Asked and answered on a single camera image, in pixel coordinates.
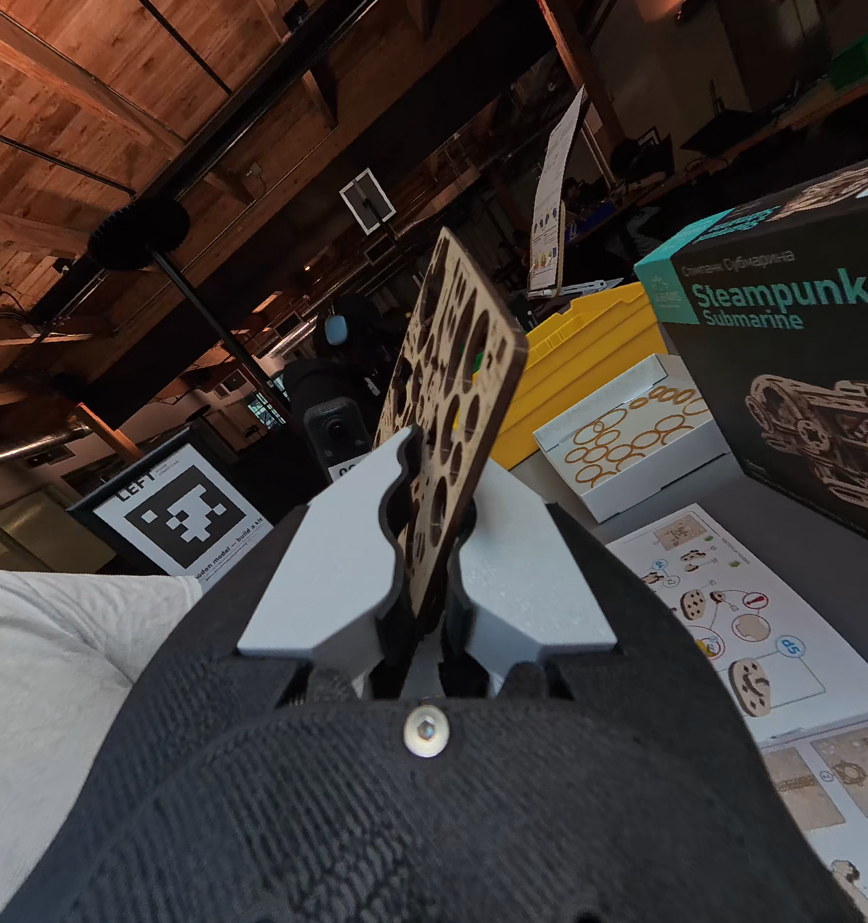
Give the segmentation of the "white instruction booklet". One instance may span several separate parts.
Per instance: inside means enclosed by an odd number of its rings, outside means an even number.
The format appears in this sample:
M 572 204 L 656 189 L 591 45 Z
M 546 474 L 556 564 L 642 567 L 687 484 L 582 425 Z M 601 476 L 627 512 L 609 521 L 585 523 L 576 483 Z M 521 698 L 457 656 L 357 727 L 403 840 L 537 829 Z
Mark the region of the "white instruction booklet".
M 868 921 L 868 664 L 698 505 L 608 549 L 704 653 L 799 830 Z

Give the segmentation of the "white cardboard tray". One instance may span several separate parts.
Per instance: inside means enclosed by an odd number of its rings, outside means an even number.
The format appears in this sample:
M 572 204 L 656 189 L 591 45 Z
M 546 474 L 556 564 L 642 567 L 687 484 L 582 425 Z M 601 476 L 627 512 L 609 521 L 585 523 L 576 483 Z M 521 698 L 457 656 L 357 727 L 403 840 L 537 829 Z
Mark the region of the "white cardboard tray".
M 543 456 L 599 523 L 649 499 L 673 482 L 728 453 L 728 444 L 712 418 L 694 432 L 621 474 L 602 481 L 592 490 L 578 488 L 562 473 L 563 450 L 559 445 L 581 426 L 652 386 L 676 385 L 679 381 L 700 391 L 679 357 L 653 354 L 533 432 Z

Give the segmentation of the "yellow plastic bin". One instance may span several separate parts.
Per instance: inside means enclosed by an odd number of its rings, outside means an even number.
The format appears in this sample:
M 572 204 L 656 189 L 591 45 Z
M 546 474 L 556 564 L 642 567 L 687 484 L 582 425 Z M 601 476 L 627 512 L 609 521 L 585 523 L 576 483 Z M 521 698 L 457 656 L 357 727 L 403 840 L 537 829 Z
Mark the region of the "yellow plastic bin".
M 533 432 L 668 347 L 641 283 L 573 300 L 527 334 L 528 361 L 491 459 L 506 470 L 535 454 Z

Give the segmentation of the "black teal model kit box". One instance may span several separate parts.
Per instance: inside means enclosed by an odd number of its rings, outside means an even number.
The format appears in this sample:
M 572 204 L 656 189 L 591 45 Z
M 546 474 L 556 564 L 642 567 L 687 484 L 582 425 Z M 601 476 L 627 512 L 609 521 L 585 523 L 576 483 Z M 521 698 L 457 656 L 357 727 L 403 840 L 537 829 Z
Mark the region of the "black teal model kit box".
M 868 160 L 634 270 L 744 473 L 868 539 Z

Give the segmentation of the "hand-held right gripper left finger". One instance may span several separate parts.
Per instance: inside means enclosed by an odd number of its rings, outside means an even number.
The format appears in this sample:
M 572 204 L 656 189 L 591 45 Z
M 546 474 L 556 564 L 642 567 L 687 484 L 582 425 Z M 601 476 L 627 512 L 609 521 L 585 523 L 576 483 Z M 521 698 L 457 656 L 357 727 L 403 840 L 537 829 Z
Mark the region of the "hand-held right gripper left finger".
M 303 661 L 348 680 L 414 651 L 400 543 L 416 515 L 423 430 L 408 425 L 308 505 L 237 642 L 241 655 Z

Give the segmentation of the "white square ceiling light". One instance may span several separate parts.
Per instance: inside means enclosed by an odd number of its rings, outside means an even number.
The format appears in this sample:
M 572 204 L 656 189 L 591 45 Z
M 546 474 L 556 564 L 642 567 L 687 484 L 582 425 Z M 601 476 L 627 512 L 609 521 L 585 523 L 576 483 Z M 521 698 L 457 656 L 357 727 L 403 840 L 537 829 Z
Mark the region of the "white square ceiling light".
M 396 214 L 396 208 L 370 168 L 343 187 L 340 197 L 368 237 Z

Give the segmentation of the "black round fixture on pole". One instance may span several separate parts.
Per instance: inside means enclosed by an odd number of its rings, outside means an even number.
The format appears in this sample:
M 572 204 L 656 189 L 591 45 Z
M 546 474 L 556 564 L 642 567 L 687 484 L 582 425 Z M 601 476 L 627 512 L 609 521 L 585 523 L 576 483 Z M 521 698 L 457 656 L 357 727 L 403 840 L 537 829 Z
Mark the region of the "black round fixture on pole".
M 170 253 L 185 241 L 189 228 L 189 215 L 177 201 L 160 196 L 136 200 L 113 212 L 90 235 L 87 254 L 102 269 L 110 272 L 139 271 L 156 264 L 216 333 L 255 391 L 267 399 L 278 418 L 291 428 L 301 430 L 291 415 L 288 402 L 271 385 L 269 376 L 232 330 L 201 300 L 185 273 L 170 258 Z

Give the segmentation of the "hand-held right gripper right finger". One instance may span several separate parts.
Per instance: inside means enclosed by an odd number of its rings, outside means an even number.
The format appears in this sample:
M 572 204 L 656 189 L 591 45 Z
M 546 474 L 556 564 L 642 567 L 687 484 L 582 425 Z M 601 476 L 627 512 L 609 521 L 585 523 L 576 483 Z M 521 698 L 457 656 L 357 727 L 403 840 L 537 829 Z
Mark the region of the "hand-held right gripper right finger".
M 496 462 L 448 562 L 446 656 L 485 673 L 496 696 L 519 663 L 608 653 L 616 635 L 543 499 Z

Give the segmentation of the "grey ventilation duct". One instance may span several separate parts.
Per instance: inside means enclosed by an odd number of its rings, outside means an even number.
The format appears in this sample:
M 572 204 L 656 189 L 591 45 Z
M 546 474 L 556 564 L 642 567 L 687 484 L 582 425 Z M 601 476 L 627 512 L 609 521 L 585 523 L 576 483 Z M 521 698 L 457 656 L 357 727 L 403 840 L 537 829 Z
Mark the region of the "grey ventilation duct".
M 10 462 L 42 455 L 92 434 L 92 430 L 86 424 L 74 422 L 42 437 L 0 444 L 0 467 Z

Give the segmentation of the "green storage bins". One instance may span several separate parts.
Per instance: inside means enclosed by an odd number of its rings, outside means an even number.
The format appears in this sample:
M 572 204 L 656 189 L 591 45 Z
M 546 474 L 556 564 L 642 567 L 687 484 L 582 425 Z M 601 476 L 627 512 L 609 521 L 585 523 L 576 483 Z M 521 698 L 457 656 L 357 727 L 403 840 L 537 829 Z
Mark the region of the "green storage bins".
M 844 48 L 829 63 L 827 79 L 841 90 L 868 76 L 868 32 Z

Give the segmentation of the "white instruction poster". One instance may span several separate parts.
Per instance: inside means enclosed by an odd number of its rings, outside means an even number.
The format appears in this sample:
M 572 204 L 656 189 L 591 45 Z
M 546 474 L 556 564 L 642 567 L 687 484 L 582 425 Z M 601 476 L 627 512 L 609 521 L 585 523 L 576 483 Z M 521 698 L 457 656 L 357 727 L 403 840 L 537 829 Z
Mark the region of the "white instruction poster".
M 581 124 L 585 101 L 580 87 L 547 141 L 543 168 L 536 188 L 530 238 L 528 299 L 552 297 L 555 283 L 555 257 L 558 240 L 558 206 L 563 201 L 568 156 Z

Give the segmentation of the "white sign black frame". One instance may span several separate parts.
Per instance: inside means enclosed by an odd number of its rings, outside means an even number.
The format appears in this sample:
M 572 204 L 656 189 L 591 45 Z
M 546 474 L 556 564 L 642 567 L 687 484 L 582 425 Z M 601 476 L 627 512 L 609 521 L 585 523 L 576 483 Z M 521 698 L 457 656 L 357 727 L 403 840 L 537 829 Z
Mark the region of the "white sign black frame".
M 229 477 L 223 452 L 192 426 L 68 508 L 137 566 L 207 590 L 271 530 Z

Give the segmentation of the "group of tan rings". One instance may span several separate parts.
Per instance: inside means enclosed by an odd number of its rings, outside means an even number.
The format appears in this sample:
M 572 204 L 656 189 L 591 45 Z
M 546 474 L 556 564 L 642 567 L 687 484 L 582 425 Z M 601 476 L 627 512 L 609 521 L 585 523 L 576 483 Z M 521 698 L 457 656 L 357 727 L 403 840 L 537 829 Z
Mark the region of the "group of tan rings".
M 561 471 L 578 488 L 592 490 L 712 418 L 696 387 L 682 381 L 652 386 L 564 440 Z

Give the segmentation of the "laser-cut plywood parts sheet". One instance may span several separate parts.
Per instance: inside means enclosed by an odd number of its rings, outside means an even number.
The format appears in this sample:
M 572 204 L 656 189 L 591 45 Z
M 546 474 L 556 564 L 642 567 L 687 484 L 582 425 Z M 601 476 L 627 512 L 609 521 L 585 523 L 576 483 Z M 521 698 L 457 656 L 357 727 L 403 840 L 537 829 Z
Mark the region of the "laser-cut plywood parts sheet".
M 419 470 L 400 533 L 419 629 L 432 629 L 474 489 L 527 363 L 528 341 L 469 251 L 442 228 L 409 321 L 374 445 L 414 427 Z

